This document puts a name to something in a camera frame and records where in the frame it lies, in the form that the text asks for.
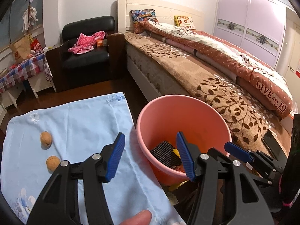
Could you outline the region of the person's left hand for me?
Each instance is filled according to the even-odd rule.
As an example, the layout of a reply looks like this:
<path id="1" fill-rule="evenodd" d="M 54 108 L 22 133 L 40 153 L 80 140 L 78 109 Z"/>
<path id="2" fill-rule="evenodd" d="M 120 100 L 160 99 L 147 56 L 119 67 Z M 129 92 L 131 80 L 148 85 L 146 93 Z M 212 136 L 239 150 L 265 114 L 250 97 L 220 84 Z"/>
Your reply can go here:
<path id="1" fill-rule="evenodd" d="M 121 222 L 120 225 L 149 225 L 152 219 L 152 213 L 149 210 L 142 210 L 135 216 Z"/>

